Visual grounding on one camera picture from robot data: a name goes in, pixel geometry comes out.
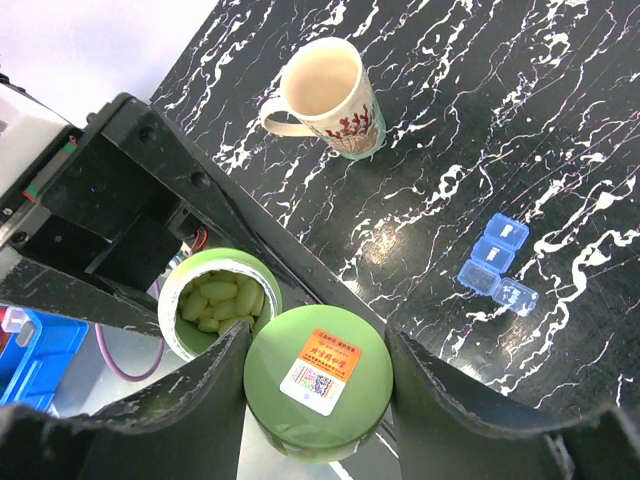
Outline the green bottle lid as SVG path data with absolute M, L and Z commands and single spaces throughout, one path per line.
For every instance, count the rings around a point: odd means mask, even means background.
M 355 454 L 381 423 L 393 384 L 381 335 L 330 305 L 270 320 L 252 341 L 243 373 L 247 405 L 267 441 L 308 463 Z

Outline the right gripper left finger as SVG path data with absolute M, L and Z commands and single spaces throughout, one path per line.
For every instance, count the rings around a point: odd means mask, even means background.
M 233 479 L 245 416 L 250 330 L 94 415 L 1 410 L 4 479 Z

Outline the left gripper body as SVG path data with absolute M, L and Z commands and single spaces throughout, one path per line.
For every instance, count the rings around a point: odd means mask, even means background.
M 63 131 L 1 200 L 1 249 L 141 291 L 206 228 L 124 150 L 131 96 Z

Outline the green pill bottle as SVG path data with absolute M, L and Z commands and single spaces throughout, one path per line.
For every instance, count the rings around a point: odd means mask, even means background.
M 275 276 L 258 258 L 213 248 L 180 263 L 161 288 L 157 315 L 171 350 L 185 361 L 203 354 L 233 325 L 253 333 L 282 312 Z

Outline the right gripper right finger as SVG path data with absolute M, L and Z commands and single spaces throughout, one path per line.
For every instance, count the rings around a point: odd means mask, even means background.
M 636 479 L 639 412 L 556 421 L 493 391 L 389 326 L 391 410 L 405 479 Z

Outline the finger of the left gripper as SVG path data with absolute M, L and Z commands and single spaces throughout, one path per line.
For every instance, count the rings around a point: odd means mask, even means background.
M 1 302 L 160 338 L 157 301 L 100 277 L 76 277 L 1 249 Z
M 376 330 L 386 327 L 378 314 L 158 110 L 131 96 L 124 104 L 124 127 L 126 153 L 206 227 L 260 258 L 311 302 L 347 309 Z

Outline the blue pill organizer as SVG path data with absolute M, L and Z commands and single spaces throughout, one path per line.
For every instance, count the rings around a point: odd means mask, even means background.
M 497 305 L 527 316 L 540 295 L 533 289 L 505 277 L 529 236 L 529 227 L 502 213 L 494 214 L 483 235 L 474 244 L 470 258 L 456 280 L 474 293 L 491 298 Z

